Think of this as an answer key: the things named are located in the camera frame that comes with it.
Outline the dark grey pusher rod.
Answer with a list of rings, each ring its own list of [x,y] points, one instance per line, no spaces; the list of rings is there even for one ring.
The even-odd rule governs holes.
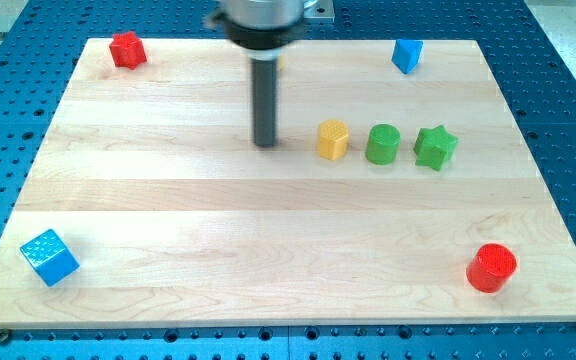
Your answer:
[[[252,134],[258,147],[276,143],[277,60],[251,60]]]

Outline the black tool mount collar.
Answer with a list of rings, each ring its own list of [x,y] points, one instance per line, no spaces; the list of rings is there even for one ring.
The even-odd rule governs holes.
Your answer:
[[[300,40],[306,30],[306,21],[301,17],[279,28],[253,29],[233,22],[223,10],[217,9],[206,18],[206,26],[221,26],[228,40],[246,50],[271,51]]]

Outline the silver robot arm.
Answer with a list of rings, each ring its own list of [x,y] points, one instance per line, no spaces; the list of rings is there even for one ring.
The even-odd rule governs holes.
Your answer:
[[[207,15],[208,28],[220,27],[248,54],[251,69],[252,141],[276,145],[278,67],[282,48],[305,33],[301,0],[220,0]]]

